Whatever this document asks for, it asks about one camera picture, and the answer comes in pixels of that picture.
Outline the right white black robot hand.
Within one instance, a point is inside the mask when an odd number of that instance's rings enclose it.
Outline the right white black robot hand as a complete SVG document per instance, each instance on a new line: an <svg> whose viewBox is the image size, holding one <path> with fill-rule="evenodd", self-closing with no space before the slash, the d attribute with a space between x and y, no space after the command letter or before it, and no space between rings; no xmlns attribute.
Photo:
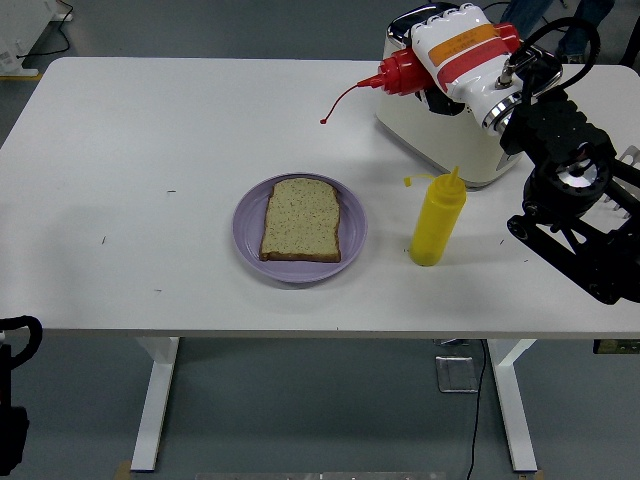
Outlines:
<svg viewBox="0 0 640 480"><path fill-rule="evenodd" d="M411 49L436 87L468 106L481 127L496 131L522 89L520 80L500 78L521 45L515 27L493 24L480 7L465 3L414 24L409 35Z"/></svg>

